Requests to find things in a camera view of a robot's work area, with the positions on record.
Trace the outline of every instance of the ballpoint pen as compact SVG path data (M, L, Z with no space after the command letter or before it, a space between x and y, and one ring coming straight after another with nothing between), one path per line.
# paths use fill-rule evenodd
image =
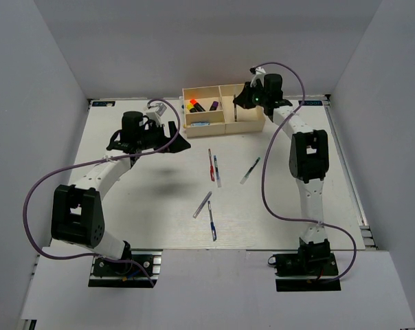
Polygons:
M218 164L216 162L216 156L214 155L215 173L216 173L216 185L221 188L220 172L218 171Z
M197 210L195 211L194 215L192 216L194 219L198 217L198 215L201 212L201 209L204 207L204 205L206 204L206 202L208 201L209 197L212 195L212 191L208 192L205 199L201 202L199 208L197 208Z
M234 103L234 121L238 122L238 115L236 113L236 104Z
M209 208L210 229L212 231L212 239L216 241L216 230L214 226L214 218L212 218L212 208L210 206L210 201L207 201L207 208Z
M209 163L210 163L210 179L211 181L215 181L214 177L214 166L212 165L212 154L210 153L210 148L207 150L209 151Z
M261 157L258 157L256 159L256 161L254 162L254 164L251 166L251 168L249 168L249 170L247 171L247 173L245 174L245 176L241 179L240 184L244 184L247 180L247 178L249 177L250 173L254 170L256 164L261 160Z

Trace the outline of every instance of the purple marker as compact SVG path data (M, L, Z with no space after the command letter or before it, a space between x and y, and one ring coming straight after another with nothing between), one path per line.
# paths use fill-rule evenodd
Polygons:
M215 111L217 107L218 107L218 102L214 101L212 105L210 106L209 111Z

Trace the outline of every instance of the pen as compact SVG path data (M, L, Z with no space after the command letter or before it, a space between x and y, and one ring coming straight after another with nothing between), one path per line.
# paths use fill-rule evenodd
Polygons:
M251 166L251 168L249 168L249 170L247 171L247 173L245 174L245 176L241 179L240 184L244 184L247 180L247 178L249 177L250 173L254 170L256 164L261 160L261 157L258 157L256 159L256 161L254 162L254 164Z
M201 209L204 207L204 205L206 204L206 202L208 201L210 195L212 195L212 191L208 192L205 199L201 202L199 208L197 208L197 211L195 211L194 215L192 216L194 219L198 217L198 215L201 212Z
M218 164L216 163L216 156L214 155L215 173L216 173L216 185L221 188L220 173L218 171Z
M209 122L193 122L191 127L209 126Z
M209 152L209 163L210 163L210 179L211 181L215 181L214 177L214 167L212 165L212 154L210 153L210 148L207 150Z
M236 113L236 104L235 103L234 103L234 120L235 120L235 122L238 122L238 116L237 116L237 113Z
M210 206L210 201L207 201L207 207L209 208L210 229L212 231L212 239L216 241L216 230L214 226L214 218L212 218L212 208Z

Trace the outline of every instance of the red pen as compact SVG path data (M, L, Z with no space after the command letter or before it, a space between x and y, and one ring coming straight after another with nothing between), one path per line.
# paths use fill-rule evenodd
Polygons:
M215 177L214 177L214 167L212 165L212 155L210 153L210 149L208 149L207 151L209 151L209 163L210 163L210 179L212 181L215 181Z

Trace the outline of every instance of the blue pen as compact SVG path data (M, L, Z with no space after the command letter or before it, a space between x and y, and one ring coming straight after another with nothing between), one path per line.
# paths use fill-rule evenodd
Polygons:
M209 126L209 122L193 122L191 124L191 127L199 127L199 126Z
M214 218L212 218L212 208L210 206L210 201L207 202L207 208L209 208L210 229L212 231L212 239L216 241L216 230L214 226Z
M216 173L216 185L221 188L221 180L220 180L220 173L218 171L218 164L216 163L216 156L214 155L214 165L215 165L215 173Z

